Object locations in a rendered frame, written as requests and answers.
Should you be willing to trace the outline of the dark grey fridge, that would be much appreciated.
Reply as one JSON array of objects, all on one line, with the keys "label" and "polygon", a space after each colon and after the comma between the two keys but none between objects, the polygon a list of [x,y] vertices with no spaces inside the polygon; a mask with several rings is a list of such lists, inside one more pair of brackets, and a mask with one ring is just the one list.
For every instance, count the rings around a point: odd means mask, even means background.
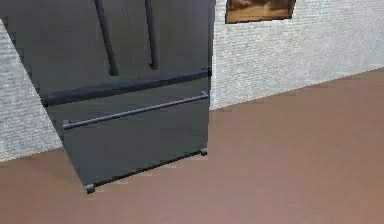
[{"label": "dark grey fridge", "polygon": [[[87,192],[206,152],[215,0],[102,0],[118,75],[94,0],[0,0],[0,20]],[[70,130],[77,122],[198,96],[207,99]]]}]

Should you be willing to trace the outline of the brown framed wall picture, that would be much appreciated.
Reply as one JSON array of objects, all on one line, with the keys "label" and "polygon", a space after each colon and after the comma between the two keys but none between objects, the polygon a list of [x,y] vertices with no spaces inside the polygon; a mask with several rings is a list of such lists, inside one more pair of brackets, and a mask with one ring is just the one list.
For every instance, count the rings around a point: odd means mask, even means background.
[{"label": "brown framed wall picture", "polygon": [[226,24],[291,19],[296,0],[227,0]]}]

